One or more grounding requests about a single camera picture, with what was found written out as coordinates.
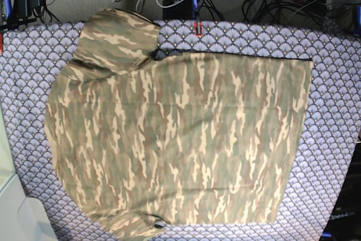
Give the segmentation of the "purple fan-pattern tablecloth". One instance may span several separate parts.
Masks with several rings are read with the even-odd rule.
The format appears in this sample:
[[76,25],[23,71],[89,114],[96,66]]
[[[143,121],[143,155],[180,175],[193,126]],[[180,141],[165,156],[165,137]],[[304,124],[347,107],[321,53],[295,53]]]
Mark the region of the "purple fan-pattern tablecloth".
[[[3,35],[1,105],[25,194],[40,200],[59,240],[112,240],[64,192],[51,163],[44,111],[51,84],[71,60],[82,23],[36,25]],[[360,39],[228,22],[161,23],[160,55],[181,50],[311,59],[312,85],[299,149],[272,224],[171,226],[160,240],[318,240],[332,217],[360,132]]]

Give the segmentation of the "camouflage T-shirt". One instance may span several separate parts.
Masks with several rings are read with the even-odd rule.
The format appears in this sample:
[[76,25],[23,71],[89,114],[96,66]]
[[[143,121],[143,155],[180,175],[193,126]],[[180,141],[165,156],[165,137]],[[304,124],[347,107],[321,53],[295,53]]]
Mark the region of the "camouflage T-shirt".
[[160,27],[101,10],[53,83],[45,133],[82,211],[121,240],[161,224],[272,223],[313,63],[221,53],[156,59]]

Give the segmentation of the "black box under table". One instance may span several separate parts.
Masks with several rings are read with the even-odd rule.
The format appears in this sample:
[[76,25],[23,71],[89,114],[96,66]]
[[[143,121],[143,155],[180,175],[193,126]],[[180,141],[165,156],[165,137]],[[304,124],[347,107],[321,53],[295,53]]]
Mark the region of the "black box under table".
[[163,20],[192,20],[193,9],[191,0],[185,0],[174,7],[163,8],[162,18]]

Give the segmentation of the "red and black clamp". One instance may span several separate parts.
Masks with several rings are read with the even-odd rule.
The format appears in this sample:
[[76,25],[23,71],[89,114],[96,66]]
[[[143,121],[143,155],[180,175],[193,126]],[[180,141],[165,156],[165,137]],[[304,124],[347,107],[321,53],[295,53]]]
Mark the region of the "red and black clamp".
[[202,37],[202,22],[195,21],[193,24],[194,32],[196,37]]

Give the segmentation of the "white plastic bin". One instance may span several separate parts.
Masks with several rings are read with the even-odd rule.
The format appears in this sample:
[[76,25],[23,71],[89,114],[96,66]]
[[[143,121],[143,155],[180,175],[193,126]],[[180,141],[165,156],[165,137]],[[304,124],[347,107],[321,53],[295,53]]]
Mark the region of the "white plastic bin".
[[40,200],[27,197],[16,174],[1,117],[1,240],[57,240]]

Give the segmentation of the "black OpenArm case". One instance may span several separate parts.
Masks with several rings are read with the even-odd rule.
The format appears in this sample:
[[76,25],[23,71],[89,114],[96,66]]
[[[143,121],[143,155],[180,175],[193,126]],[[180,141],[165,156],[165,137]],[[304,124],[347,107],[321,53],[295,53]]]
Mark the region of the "black OpenArm case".
[[320,240],[360,240],[360,142]]

